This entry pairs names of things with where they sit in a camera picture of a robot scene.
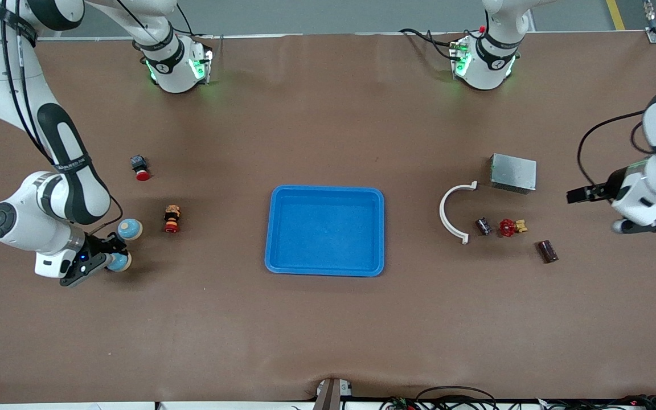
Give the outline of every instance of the yellow tape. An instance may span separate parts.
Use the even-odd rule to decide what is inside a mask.
[[[626,30],[626,28],[624,28],[624,22],[622,21],[622,15],[619,13],[617,0],[606,0],[606,6],[609,7],[609,14],[612,15],[614,28],[617,30]]]

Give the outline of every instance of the white plastic arc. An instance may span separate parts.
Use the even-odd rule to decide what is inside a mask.
[[[447,214],[445,213],[445,202],[447,202],[447,198],[450,195],[452,195],[452,193],[455,191],[476,190],[476,189],[477,189],[477,181],[472,181],[472,184],[470,185],[457,185],[453,189],[448,190],[445,196],[443,196],[442,200],[440,201],[440,220],[442,220],[442,225],[444,225],[445,228],[447,228],[447,230],[450,231],[450,233],[452,233],[454,236],[457,236],[459,239],[462,239],[463,245],[466,245],[467,242],[469,241],[469,235],[452,226],[450,220],[447,219]]]

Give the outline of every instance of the brown table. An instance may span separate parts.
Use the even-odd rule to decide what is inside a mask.
[[[656,235],[614,235],[605,203],[565,203],[585,184],[581,135],[656,94],[656,45],[641,32],[533,34],[522,49],[508,82],[480,92],[402,36],[230,39],[214,83],[176,96],[148,81],[129,42],[40,44],[53,92],[145,232],[128,272],[72,290],[0,244],[0,402],[294,400],[328,376],[365,395],[656,393]],[[633,125],[591,137],[594,177],[640,158]],[[538,161],[537,192],[487,186],[493,153]],[[134,179],[135,154],[152,180]],[[0,200],[42,169],[0,121]],[[462,246],[437,205],[475,179],[479,190],[448,201],[472,232]],[[380,277],[268,272],[281,184],[382,190]],[[161,232],[169,203],[183,211],[175,235]],[[479,237],[482,216],[524,218],[530,231]],[[560,261],[542,263],[543,239]]]

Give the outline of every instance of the blue plastic tray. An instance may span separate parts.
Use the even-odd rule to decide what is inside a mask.
[[[364,187],[276,187],[265,266],[275,273],[379,275],[383,194]]]

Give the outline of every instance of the gray box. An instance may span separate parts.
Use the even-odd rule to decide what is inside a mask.
[[[528,194],[536,190],[536,161],[493,154],[490,182],[493,188]]]

